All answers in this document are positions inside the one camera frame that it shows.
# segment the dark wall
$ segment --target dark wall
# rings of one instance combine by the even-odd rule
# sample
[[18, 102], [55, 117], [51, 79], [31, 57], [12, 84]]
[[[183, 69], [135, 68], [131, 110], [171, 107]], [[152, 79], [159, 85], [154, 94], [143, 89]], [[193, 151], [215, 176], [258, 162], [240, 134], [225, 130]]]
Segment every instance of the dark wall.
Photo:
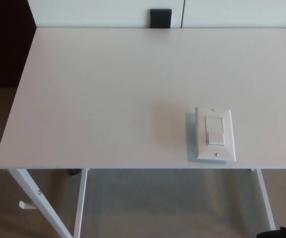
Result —
[[0, 0], [0, 87], [18, 85], [35, 31], [27, 0]]

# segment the floor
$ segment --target floor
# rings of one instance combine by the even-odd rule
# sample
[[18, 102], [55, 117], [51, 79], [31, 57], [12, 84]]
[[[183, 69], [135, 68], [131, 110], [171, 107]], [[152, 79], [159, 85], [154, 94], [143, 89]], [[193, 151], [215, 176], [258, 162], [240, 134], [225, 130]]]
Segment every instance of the floor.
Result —
[[[15, 95], [0, 89], [0, 140]], [[80, 175], [30, 171], [73, 232]], [[286, 226], [286, 170], [263, 171], [276, 225]], [[0, 171], [0, 237], [58, 238], [6, 171]], [[255, 172], [89, 171], [82, 238], [250, 238], [267, 230]]]

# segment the wall plate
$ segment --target wall plate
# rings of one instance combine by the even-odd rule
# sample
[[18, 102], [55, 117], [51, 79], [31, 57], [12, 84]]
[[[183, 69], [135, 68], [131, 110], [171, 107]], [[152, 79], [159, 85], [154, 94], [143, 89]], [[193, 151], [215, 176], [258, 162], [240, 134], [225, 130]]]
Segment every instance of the wall plate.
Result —
[[236, 161], [231, 110], [196, 108], [196, 147], [197, 159]]

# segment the white metal leg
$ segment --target white metal leg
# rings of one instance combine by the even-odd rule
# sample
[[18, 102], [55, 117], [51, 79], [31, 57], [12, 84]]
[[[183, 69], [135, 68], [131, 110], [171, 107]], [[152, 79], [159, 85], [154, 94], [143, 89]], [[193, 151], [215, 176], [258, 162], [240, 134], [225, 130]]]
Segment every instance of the white metal leg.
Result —
[[274, 222], [274, 218], [273, 218], [273, 214], [272, 214], [272, 209], [271, 209], [270, 201], [269, 201], [268, 196], [267, 196], [267, 191], [266, 191], [266, 187], [265, 187], [265, 183], [264, 183], [263, 174], [262, 174], [261, 169], [256, 169], [256, 173], [257, 173], [257, 178], [258, 178], [258, 181], [259, 181], [259, 184], [261, 187], [262, 196], [263, 196], [263, 200], [264, 200], [264, 204], [265, 204], [265, 208], [266, 208], [266, 214], [267, 214], [268, 222], [270, 225], [270, 229], [276, 230], [275, 222]]
[[87, 175], [88, 175], [88, 169], [83, 169], [81, 174], [78, 207], [77, 207], [77, 214], [75, 217], [73, 238], [80, 238], [84, 196], [87, 185]]
[[46, 219], [51, 223], [61, 238], [72, 238], [72, 235], [62, 223], [61, 219], [54, 211], [46, 197], [41, 193], [37, 184], [26, 169], [8, 170], [22, 189], [26, 192], [35, 206], [42, 212]]

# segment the white tabletop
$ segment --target white tabletop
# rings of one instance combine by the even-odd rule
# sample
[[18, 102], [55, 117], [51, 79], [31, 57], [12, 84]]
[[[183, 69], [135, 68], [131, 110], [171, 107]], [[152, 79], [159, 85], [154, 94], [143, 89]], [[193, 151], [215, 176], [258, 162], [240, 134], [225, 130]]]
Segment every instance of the white tabletop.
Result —
[[[196, 160], [195, 107], [236, 162]], [[286, 29], [38, 28], [0, 168], [286, 168]]]

